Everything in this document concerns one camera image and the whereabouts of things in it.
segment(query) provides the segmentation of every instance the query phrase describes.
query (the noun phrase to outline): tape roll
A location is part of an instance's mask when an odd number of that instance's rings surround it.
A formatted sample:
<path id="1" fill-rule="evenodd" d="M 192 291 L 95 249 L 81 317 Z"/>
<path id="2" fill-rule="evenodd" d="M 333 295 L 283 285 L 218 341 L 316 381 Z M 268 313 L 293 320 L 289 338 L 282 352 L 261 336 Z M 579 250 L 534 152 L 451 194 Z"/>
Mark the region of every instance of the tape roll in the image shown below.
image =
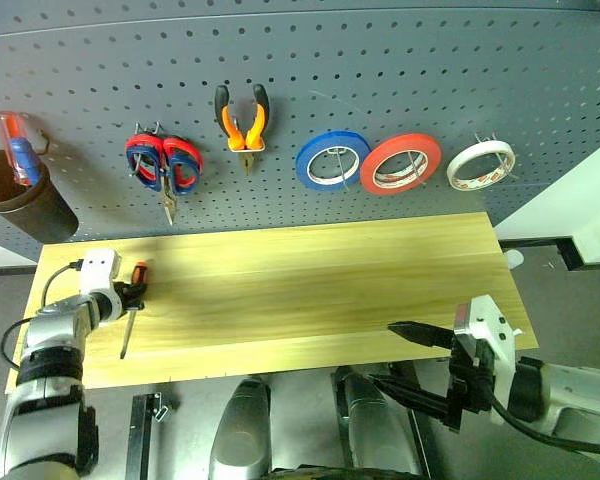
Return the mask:
<path id="1" fill-rule="evenodd" d="M 479 157 L 489 154 L 504 155 L 504 158 L 500 157 L 502 164 L 491 172 L 478 178 L 462 179 L 456 176 L 458 170 L 460 170 L 462 166 Z M 451 186 L 456 190 L 480 190 L 481 188 L 488 187 L 489 185 L 493 185 L 502 180 L 511 172 L 511 169 L 515 164 L 516 156 L 511 149 L 511 145 L 500 140 L 488 140 L 486 142 L 476 143 L 456 155 L 447 167 L 447 178 L 449 179 Z"/>
<path id="2" fill-rule="evenodd" d="M 353 165 L 344 171 L 344 178 L 343 175 L 323 178 L 311 173 L 311 166 L 316 158 L 324 153 L 332 153 L 335 157 L 336 151 L 339 155 L 345 152 L 351 152 L 354 155 Z M 328 132 L 317 136 L 302 147 L 296 157 L 296 175 L 298 180 L 308 188 L 321 191 L 339 190 L 345 185 L 351 185 L 358 181 L 360 166 L 370 151 L 369 144 L 357 133 Z"/>
<path id="3" fill-rule="evenodd" d="M 413 156 L 413 161 L 400 171 L 378 172 L 384 163 L 401 153 L 416 155 Z M 404 192 L 429 178 L 440 165 L 441 157 L 442 151 L 435 138 L 423 133 L 398 135 L 381 143 L 369 154 L 360 169 L 360 183 L 368 192 L 376 195 Z"/>

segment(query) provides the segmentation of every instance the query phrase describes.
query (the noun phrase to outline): gray pegboard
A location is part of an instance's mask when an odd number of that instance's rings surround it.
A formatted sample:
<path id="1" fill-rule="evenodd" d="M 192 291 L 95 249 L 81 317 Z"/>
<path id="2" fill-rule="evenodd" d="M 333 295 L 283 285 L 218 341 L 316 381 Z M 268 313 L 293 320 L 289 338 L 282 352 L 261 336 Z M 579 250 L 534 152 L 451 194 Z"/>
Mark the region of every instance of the gray pegboard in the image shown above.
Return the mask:
<path id="1" fill-rule="evenodd" d="M 80 219 L 72 240 L 485 209 L 495 224 L 600 146 L 600 11 L 578 10 L 582 2 L 560 4 L 566 10 L 549 8 L 554 2 L 181 3 L 0 3 L 0 109 L 34 115 L 52 136 L 45 161 Z M 246 178 L 212 99 L 228 84 L 232 109 L 249 123 L 252 82 L 265 84 L 272 117 L 267 151 Z M 173 228 L 123 158 L 134 123 L 155 120 L 206 160 Z M 307 190 L 295 155 L 328 129 L 356 131 L 372 146 L 427 133 L 443 161 L 426 186 L 396 196 L 359 185 Z M 518 178 L 456 192 L 446 166 L 475 132 L 491 131 L 513 145 Z M 0 244 L 34 258 L 39 246 L 7 227 L 0 219 Z"/>

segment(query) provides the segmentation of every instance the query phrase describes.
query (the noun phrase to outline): blue tape roll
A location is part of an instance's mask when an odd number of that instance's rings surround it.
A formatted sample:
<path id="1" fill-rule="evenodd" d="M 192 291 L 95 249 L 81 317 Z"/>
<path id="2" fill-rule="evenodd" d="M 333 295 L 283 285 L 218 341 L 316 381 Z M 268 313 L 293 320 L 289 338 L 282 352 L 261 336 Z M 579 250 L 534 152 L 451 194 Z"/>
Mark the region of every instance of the blue tape roll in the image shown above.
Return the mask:
<path id="1" fill-rule="evenodd" d="M 345 148 L 352 152 L 356 159 L 351 168 L 345 172 L 345 179 L 341 175 L 333 178 L 320 178 L 311 173 L 311 163 L 322 153 L 335 147 Z M 360 178 L 360 166 L 371 152 L 369 144 L 364 138 L 354 132 L 338 130 L 317 136 L 307 143 L 296 157 L 296 175 L 305 187 L 323 192 L 340 190 L 346 185 L 355 183 Z"/>

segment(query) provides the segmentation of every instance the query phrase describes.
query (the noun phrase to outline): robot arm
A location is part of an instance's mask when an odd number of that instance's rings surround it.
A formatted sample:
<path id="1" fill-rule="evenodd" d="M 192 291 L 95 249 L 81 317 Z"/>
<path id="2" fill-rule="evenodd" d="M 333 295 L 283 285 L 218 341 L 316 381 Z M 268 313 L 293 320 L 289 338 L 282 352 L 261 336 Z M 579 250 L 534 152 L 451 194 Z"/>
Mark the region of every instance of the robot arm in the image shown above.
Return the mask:
<path id="1" fill-rule="evenodd" d="M 82 362 L 87 336 L 125 313 L 128 285 L 113 283 L 119 262 L 111 249 L 87 252 L 81 293 L 31 319 L 0 430 L 0 478 L 72 480 L 96 465 L 98 427 L 85 406 Z"/>
<path id="2" fill-rule="evenodd" d="M 535 440 L 600 461 L 600 370 L 515 361 L 514 334 L 489 295 L 458 307 L 454 329 L 399 322 L 389 329 L 451 350 L 447 396 L 391 376 L 372 376 L 384 393 L 458 431 L 463 410 L 491 411 Z"/>

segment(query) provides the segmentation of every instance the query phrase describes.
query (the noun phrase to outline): metal rod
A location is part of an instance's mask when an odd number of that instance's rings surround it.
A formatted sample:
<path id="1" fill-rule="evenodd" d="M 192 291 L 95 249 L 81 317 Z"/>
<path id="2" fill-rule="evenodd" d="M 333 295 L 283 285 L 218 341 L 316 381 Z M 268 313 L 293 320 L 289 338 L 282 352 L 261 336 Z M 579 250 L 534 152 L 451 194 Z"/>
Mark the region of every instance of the metal rod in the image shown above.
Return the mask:
<path id="1" fill-rule="evenodd" d="M 154 403 L 154 394 L 133 397 L 125 480 L 146 480 L 148 478 Z"/>
<path id="2" fill-rule="evenodd" d="M 486 142 L 486 141 L 489 141 L 489 140 L 497 140 L 498 139 L 496 137 L 496 133 L 495 132 L 491 132 L 491 138 L 487 137 L 487 138 L 481 139 L 478 136 L 477 133 L 474 133 L 473 136 L 478 141 L 478 143 L 482 143 L 482 142 Z M 498 161 L 500 162 L 500 166 L 506 172 L 507 175 L 510 175 L 511 178 L 513 178 L 514 180 L 518 180 L 520 178 L 517 175 L 514 175 L 513 173 L 511 173 L 511 169 L 507 166 L 506 162 L 504 160 L 502 160 L 502 157 L 500 156 L 500 154 L 498 152 L 493 152 L 493 154 L 498 158 Z"/>
<path id="3" fill-rule="evenodd" d="M 122 341 L 122 350 L 120 350 L 120 360 L 122 360 L 127 354 L 127 346 L 129 345 L 129 339 L 131 338 L 131 331 L 133 330 L 133 322 L 136 319 L 136 310 L 129 310 L 129 318 L 127 318 L 127 327 L 124 330 L 124 340 Z"/>
<path id="4" fill-rule="evenodd" d="M 137 135 L 138 132 L 140 131 L 140 124 L 138 122 L 136 122 L 136 128 L 134 129 L 134 135 Z M 140 159 L 142 158 L 142 155 L 140 155 L 139 153 L 134 153 L 133 154 L 133 159 L 136 161 L 136 167 L 133 169 L 133 173 L 129 174 L 130 177 L 134 177 L 138 174 L 138 171 L 140 170 Z"/>
<path id="5" fill-rule="evenodd" d="M 411 162 L 411 167 L 413 168 L 413 171 L 416 173 L 416 178 L 418 179 L 418 182 L 420 182 L 422 185 L 426 185 L 427 182 L 425 182 L 424 180 L 422 180 L 420 178 L 420 172 L 418 172 L 418 167 L 416 166 L 415 162 L 413 161 L 413 157 L 411 156 L 411 150 L 407 150 L 407 155 L 409 156 L 409 161 Z"/>
<path id="6" fill-rule="evenodd" d="M 344 176 L 344 167 L 342 166 L 342 159 L 340 158 L 340 154 L 345 153 L 346 151 L 347 151 L 346 148 L 341 149 L 338 147 L 333 147 L 333 148 L 327 149 L 327 153 L 329 155 L 335 155 L 336 158 L 338 159 L 338 165 L 340 166 L 340 176 L 342 177 L 342 183 L 344 184 L 344 188 L 349 190 L 349 186 L 347 185 L 346 178 Z"/>

